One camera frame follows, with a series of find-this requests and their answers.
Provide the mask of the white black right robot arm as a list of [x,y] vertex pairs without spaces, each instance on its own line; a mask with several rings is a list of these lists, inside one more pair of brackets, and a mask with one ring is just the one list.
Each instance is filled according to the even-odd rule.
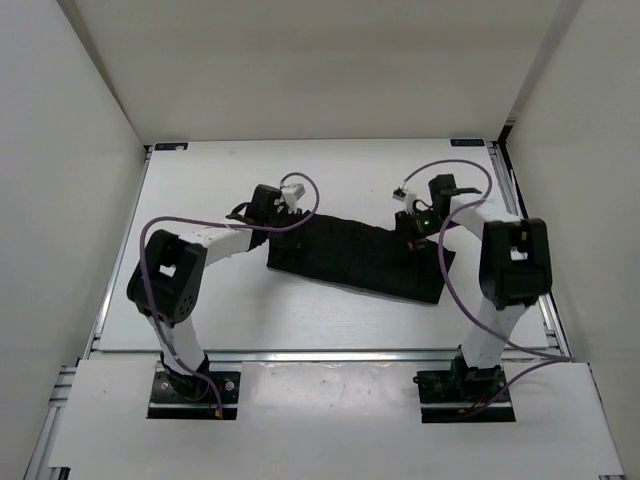
[[[437,236],[436,251],[444,284],[473,327],[459,347],[460,368],[449,375],[449,387],[470,400],[486,384],[483,373],[500,366],[502,353],[512,345],[511,334],[527,310],[548,294],[552,269],[546,223],[523,219],[491,200],[493,180],[486,189],[462,188],[451,174],[429,182],[431,207],[418,228]],[[461,226],[480,243],[478,282],[482,301],[477,312],[464,305],[450,280],[444,257],[444,238],[452,225]]]

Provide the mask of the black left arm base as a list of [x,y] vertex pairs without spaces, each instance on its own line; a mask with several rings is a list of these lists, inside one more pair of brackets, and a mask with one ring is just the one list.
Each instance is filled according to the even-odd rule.
[[147,418],[236,420],[241,386],[240,368],[219,369],[215,364],[210,364],[208,376],[218,390],[221,406],[218,406],[218,398],[208,382],[200,378],[169,374],[158,362],[149,394]]

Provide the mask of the black pleated skirt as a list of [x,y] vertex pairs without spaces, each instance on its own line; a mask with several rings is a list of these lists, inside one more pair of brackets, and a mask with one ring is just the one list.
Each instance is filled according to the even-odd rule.
[[267,267],[431,305],[444,289],[436,242],[328,215],[272,235]]

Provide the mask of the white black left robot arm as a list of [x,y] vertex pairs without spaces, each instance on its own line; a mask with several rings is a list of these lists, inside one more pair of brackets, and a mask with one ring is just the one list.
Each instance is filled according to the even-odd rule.
[[144,242],[126,295],[152,325],[163,368],[186,399],[202,398],[210,386],[208,357],[191,319],[204,270],[264,244],[279,230],[277,221],[300,212],[298,201],[304,194],[300,183],[260,184],[250,201],[228,215],[231,225],[204,225],[181,235],[160,229]]

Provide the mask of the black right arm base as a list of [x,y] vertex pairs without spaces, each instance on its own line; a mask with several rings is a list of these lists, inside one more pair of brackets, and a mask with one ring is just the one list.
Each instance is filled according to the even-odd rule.
[[516,416],[501,365],[469,367],[461,354],[448,370],[421,370],[413,377],[423,424],[512,423]]

